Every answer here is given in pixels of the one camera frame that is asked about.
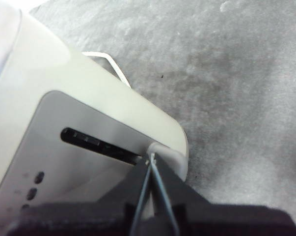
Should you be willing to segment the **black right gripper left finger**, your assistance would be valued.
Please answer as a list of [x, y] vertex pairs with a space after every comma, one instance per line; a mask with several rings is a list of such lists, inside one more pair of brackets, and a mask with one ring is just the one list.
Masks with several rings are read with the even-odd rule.
[[113, 189], [94, 202], [48, 203], [25, 208], [9, 236], [126, 236], [146, 203], [150, 162], [141, 159]]

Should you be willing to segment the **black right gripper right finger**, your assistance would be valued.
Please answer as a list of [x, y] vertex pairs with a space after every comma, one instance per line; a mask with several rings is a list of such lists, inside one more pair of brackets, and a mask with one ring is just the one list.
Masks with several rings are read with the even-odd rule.
[[266, 206], [211, 203], [156, 153], [153, 174], [176, 235], [296, 236], [296, 224], [288, 213]]

